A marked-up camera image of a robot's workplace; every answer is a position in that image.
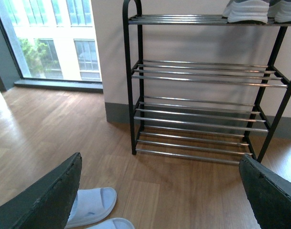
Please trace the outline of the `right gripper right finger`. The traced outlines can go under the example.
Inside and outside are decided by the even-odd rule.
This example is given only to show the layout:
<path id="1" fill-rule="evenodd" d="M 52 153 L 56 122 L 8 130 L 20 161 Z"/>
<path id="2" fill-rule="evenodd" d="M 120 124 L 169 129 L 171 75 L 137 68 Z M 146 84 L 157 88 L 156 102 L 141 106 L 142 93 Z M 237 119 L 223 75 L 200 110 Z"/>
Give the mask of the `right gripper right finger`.
<path id="1" fill-rule="evenodd" d="M 291 182 L 249 156 L 239 173 L 254 216 L 262 229 L 291 229 Z"/>

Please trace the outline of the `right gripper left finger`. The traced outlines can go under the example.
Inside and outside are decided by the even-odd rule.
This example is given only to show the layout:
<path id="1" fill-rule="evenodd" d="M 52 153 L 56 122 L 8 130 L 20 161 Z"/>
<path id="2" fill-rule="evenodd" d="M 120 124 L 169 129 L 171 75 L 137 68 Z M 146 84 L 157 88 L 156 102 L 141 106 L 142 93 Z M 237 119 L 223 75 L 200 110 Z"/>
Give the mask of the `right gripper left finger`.
<path id="1" fill-rule="evenodd" d="M 63 229 L 79 188 L 80 153 L 0 206 L 0 229 Z"/>

